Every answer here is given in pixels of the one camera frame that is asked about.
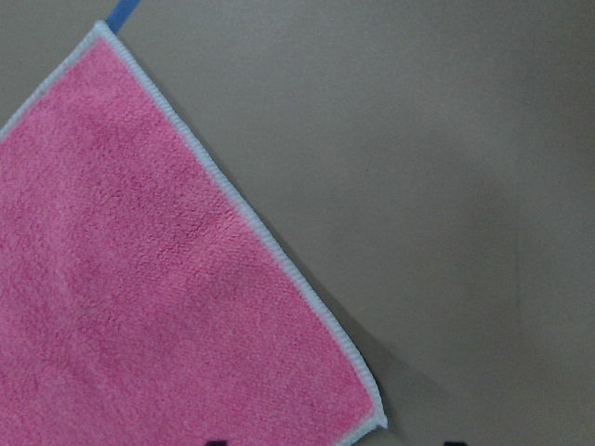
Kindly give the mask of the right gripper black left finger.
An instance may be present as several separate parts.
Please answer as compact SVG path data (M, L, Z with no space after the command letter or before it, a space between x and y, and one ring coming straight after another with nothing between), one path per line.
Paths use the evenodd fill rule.
M229 443L226 439L209 439L205 446L228 446Z

